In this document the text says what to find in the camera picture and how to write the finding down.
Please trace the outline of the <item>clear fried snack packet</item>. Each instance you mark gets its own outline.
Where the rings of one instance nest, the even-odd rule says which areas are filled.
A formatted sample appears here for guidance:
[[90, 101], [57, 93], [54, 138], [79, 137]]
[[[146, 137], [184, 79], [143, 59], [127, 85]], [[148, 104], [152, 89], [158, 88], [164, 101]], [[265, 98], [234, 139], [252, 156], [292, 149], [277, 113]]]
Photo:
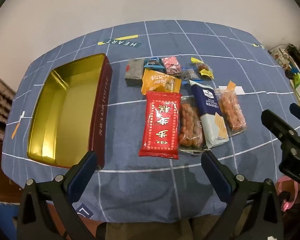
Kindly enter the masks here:
[[196, 102], [192, 97], [181, 97], [179, 150], [199, 155], [207, 150], [202, 123]]

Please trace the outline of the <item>pink patterned candy packet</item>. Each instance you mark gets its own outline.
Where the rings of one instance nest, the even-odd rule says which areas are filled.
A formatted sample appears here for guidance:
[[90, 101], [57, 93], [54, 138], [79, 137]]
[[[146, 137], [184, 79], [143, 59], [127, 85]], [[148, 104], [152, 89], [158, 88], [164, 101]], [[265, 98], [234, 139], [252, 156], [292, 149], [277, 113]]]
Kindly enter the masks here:
[[181, 75], [181, 66], [175, 56], [163, 57], [161, 60], [166, 69], [166, 74], [171, 76]]

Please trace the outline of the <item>blue-edged dark sesame candy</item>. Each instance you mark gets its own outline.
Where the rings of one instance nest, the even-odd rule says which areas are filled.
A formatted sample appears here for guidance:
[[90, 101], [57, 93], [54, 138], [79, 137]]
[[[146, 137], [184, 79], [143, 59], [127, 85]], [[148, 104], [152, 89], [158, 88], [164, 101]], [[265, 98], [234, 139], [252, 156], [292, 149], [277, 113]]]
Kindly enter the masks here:
[[196, 68], [182, 68], [181, 71], [182, 85], [189, 84], [189, 81], [203, 83]]

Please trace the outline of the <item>red snack packet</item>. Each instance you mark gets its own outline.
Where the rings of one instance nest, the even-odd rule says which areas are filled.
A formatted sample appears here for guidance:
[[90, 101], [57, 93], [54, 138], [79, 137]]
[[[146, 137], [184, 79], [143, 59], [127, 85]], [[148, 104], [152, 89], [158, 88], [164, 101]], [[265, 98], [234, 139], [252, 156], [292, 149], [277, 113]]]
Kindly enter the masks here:
[[146, 122], [139, 156], [178, 160], [181, 94], [149, 91], [146, 100]]

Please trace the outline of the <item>blue grid tablecloth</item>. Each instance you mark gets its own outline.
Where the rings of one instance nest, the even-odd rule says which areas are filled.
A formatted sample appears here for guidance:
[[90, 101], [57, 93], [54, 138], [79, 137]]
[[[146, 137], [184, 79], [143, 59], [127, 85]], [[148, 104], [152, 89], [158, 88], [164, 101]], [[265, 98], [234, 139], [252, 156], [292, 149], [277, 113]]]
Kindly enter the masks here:
[[61, 180], [89, 152], [74, 210], [103, 222], [220, 214], [207, 155], [244, 181], [282, 178], [271, 111], [300, 136], [292, 83], [250, 33], [141, 21], [74, 38], [34, 60], [7, 120], [1, 169], [21, 187]]

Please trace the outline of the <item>gold and red toffee tin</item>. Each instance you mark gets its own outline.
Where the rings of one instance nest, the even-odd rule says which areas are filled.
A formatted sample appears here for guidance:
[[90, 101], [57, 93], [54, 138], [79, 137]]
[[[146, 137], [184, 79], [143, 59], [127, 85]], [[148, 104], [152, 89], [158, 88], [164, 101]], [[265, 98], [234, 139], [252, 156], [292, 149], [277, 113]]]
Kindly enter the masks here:
[[52, 70], [34, 108], [27, 156], [70, 168], [88, 151], [105, 164], [106, 119], [113, 70], [104, 53]]

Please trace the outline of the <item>pink plastic bag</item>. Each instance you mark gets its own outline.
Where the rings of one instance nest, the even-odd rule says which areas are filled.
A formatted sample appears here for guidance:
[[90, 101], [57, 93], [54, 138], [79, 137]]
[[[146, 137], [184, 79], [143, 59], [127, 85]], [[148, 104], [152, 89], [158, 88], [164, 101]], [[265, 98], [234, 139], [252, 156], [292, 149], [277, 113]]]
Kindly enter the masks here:
[[294, 205], [300, 191], [300, 184], [288, 176], [282, 176], [276, 182], [275, 188], [280, 199], [281, 210], [285, 212]]

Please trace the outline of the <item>cluttered side shelf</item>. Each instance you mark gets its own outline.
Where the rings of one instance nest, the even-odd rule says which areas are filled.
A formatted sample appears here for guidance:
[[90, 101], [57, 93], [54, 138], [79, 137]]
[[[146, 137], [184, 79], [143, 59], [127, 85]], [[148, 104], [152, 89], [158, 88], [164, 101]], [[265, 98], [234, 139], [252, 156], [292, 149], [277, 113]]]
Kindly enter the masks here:
[[283, 69], [300, 105], [300, 50], [293, 44], [278, 44], [268, 50]]

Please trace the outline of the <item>grey sesame bar packet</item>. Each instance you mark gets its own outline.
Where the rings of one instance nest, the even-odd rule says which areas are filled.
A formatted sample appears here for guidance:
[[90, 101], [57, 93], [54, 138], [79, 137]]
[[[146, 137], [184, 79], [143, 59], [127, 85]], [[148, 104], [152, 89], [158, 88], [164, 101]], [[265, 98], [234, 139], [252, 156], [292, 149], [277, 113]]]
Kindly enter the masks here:
[[126, 71], [125, 81], [127, 86], [142, 86], [144, 59], [129, 59]]

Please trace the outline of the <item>yellow-edged date candy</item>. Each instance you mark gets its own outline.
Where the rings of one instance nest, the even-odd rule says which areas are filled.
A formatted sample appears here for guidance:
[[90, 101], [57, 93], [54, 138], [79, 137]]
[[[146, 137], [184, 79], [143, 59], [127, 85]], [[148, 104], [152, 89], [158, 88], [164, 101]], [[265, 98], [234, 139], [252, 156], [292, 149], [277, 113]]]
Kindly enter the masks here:
[[201, 76], [214, 79], [213, 70], [206, 63], [194, 57], [191, 58], [191, 63], [197, 67], [198, 73]]

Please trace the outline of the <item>orange nut snack packet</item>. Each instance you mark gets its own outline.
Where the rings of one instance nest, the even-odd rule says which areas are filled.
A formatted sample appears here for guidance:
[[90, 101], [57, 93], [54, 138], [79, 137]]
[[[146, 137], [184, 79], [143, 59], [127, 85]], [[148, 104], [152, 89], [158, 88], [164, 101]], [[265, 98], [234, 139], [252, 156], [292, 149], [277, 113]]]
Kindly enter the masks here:
[[181, 79], [162, 72], [146, 69], [142, 77], [142, 95], [149, 91], [164, 93], [179, 93]]

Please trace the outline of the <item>navy soda cracker packet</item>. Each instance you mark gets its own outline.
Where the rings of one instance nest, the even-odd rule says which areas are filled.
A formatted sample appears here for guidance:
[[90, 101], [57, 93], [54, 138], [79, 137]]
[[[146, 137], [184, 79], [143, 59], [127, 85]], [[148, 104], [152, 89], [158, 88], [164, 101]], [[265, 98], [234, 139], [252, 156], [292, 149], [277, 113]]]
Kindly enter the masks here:
[[228, 142], [226, 124], [214, 89], [192, 80], [189, 84], [198, 108], [207, 148]]

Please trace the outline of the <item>clear peanut snack packet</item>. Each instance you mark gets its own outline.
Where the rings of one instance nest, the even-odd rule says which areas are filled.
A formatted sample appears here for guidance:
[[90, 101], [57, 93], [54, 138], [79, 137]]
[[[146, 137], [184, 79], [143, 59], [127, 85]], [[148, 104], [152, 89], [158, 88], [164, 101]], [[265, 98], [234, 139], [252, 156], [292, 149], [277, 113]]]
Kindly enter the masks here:
[[226, 88], [215, 90], [230, 136], [241, 133], [247, 128], [235, 88], [236, 84], [229, 81]]

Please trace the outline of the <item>blue chocolate candy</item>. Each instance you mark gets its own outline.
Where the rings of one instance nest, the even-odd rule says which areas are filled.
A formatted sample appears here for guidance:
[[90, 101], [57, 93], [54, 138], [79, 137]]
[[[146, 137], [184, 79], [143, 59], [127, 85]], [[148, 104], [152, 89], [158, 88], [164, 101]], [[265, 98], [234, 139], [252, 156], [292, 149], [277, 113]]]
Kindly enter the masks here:
[[148, 59], [144, 59], [143, 67], [145, 69], [154, 70], [157, 72], [162, 72], [162, 73], [166, 72], [162, 60], [159, 57], [150, 57]]

